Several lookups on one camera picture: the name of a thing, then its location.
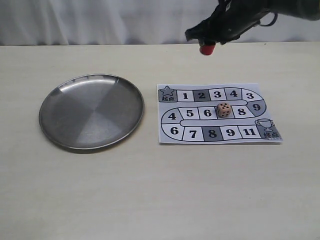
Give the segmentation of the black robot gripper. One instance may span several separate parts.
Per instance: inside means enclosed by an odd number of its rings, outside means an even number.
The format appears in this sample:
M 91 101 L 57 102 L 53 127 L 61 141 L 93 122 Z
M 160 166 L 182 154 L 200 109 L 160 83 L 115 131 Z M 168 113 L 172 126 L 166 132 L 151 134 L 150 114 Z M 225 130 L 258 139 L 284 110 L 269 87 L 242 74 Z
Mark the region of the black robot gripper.
M 259 25 L 269 13 L 268 0 L 220 0 L 206 21 L 201 21 L 184 32 L 187 41 L 198 40 L 204 45 L 222 45 L 240 38 Z

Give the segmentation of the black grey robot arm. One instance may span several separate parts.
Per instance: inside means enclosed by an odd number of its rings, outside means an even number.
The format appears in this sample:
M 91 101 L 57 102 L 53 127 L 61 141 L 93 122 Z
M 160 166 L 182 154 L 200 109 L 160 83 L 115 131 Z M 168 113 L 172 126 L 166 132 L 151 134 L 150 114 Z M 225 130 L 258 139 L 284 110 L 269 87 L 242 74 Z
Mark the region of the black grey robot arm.
M 210 17 L 185 31 L 187 41 L 201 46 L 235 41 L 250 29 L 271 27 L 279 15 L 308 21 L 320 19 L 318 0 L 220 0 Z

